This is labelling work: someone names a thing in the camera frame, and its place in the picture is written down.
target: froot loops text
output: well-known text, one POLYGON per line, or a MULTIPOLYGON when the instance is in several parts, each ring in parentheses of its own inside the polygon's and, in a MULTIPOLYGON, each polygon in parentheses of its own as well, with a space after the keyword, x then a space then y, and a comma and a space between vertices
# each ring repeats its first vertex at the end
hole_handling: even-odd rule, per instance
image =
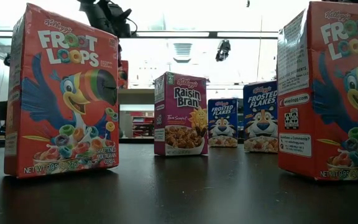
POLYGON ((81 63, 89 61, 93 67, 99 65, 98 54, 94 52, 98 39, 90 35, 63 34, 58 31, 40 30, 38 36, 42 48, 46 49, 51 65, 59 63, 81 63), (56 53, 53 48, 60 48, 56 53))
POLYGON ((321 35, 333 60, 358 54, 358 20, 349 19, 346 22, 323 25, 321 35), (339 43, 335 47, 330 40, 339 43))

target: purple box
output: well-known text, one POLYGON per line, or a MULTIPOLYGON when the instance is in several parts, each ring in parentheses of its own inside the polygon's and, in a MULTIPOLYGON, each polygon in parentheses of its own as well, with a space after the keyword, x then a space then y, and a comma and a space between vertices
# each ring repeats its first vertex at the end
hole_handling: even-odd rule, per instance
POLYGON ((165 72, 155 81, 154 153, 208 153, 206 79, 165 72))

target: sun cartoon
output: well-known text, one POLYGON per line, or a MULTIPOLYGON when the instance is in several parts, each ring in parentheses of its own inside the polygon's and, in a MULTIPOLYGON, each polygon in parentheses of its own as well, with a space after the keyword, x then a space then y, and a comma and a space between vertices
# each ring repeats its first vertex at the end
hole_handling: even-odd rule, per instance
POLYGON ((196 128, 196 126, 198 126, 200 129, 203 129, 208 125, 206 109, 202 109, 199 106, 197 110, 193 109, 193 112, 190 113, 190 116, 191 118, 189 118, 189 121, 191 122, 192 128, 196 128))

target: cereal box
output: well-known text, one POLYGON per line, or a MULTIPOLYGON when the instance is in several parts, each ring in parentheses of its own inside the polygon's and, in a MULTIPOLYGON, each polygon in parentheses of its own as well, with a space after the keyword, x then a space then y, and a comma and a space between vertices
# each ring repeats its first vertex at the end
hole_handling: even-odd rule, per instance
POLYGON ((122 60, 121 66, 118 68, 118 88, 128 89, 128 69, 128 61, 122 60))
POLYGON ((116 37, 27 4, 11 54, 5 173, 117 166, 116 37))
POLYGON ((206 154, 206 79, 165 72, 155 81, 154 153, 206 154))
POLYGON ((208 100, 208 144, 237 147, 237 99, 208 100))
POLYGON ((280 31, 278 104, 282 169, 358 180, 358 4, 311 2, 280 31))
POLYGON ((277 152, 277 83, 244 86, 244 149, 277 152))

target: dark table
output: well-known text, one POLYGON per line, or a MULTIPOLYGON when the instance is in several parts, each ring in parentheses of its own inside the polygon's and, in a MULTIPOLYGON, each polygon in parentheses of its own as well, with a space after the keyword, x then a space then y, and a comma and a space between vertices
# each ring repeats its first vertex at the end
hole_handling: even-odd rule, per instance
POLYGON ((112 170, 28 180, 2 167, 0 149, 0 223, 358 223, 358 182, 319 184, 242 146, 164 158, 120 144, 112 170))

